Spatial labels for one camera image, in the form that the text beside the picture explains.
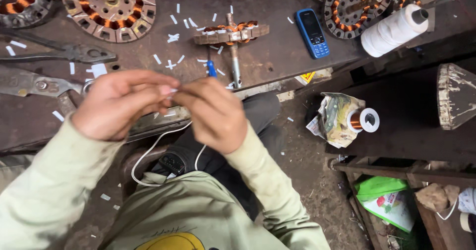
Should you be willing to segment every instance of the light green shirt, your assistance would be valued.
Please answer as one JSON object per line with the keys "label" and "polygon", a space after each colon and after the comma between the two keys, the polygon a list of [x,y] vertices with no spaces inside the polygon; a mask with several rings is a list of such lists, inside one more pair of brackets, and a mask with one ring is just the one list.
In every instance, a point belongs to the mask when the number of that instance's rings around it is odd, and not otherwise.
{"label": "light green shirt", "polygon": [[[121,142],[94,141],[69,118],[26,171],[0,195],[0,249],[45,249],[80,218],[89,194]],[[256,194],[265,216],[253,223],[236,198],[204,172],[166,180],[145,173],[143,187],[121,207],[100,249],[329,250],[309,222],[299,194],[248,124],[241,147],[226,155]]]}

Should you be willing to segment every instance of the person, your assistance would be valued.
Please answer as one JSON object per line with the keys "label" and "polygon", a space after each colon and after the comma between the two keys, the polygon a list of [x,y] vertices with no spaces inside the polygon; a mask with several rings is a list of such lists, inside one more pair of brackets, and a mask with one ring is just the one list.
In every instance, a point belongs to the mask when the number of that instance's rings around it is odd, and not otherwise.
{"label": "person", "polygon": [[[3,190],[0,249],[45,249],[64,237],[134,122],[167,113],[170,99],[191,114],[191,128],[168,150],[184,160],[185,173],[169,179],[144,173],[142,182],[161,185],[138,187],[100,249],[330,249],[270,156],[279,152],[279,129],[270,125],[279,112],[275,95],[241,102],[212,77],[181,85],[149,70],[99,77],[56,136]],[[240,184],[245,191],[237,190]],[[262,226],[253,222],[253,203],[263,213]]]}

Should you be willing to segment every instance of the yellow label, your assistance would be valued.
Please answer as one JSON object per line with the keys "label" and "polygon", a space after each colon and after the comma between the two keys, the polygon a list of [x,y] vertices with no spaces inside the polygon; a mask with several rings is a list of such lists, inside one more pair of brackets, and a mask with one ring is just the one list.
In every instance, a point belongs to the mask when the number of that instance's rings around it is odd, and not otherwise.
{"label": "yellow label", "polygon": [[310,73],[306,73],[306,74],[303,74],[303,75],[300,75],[301,78],[303,78],[307,83],[311,82],[311,79],[312,77],[314,76],[316,72],[313,71],[313,72],[310,72]]}

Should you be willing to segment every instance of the dark pants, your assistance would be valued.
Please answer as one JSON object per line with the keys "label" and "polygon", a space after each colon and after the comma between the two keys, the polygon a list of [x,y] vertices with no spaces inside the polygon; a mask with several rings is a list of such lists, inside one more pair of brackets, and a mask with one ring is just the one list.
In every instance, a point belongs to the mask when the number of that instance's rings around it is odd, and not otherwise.
{"label": "dark pants", "polygon": [[[282,129],[270,125],[280,110],[278,98],[270,92],[253,95],[243,100],[243,107],[254,131],[271,157],[275,159],[284,146]],[[182,158],[187,173],[195,171],[195,159],[202,147],[203,144],[195,140],[192,129],[188,128],[167,152]],[[240,201],[250,218],[252,220],[256,218],[259,210],[254,193],[248,189],[239,172],[232,168],[221,154],[206,147],[200,155],[197,167],[223,184]]]}

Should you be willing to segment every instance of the pliers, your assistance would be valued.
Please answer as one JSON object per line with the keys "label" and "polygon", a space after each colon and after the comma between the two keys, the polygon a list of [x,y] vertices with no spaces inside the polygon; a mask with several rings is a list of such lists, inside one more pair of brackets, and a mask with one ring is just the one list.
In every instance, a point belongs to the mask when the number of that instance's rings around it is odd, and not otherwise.
{"label": "pliers", "polygon": [[113,52],[105,50],[99,46],[92,45],[76,45],[72,43],[60,43],[57,41],[47,40],[34,34],[0,28],[0,35],[17,37],[42,46],[55,49],[51,52],[33,53],[11,57],[0,57],[0,62],[32,62],[39,60],[69,60],[71,62],[81,62],[85,64],[100,64],[117,60],[117,55]]}

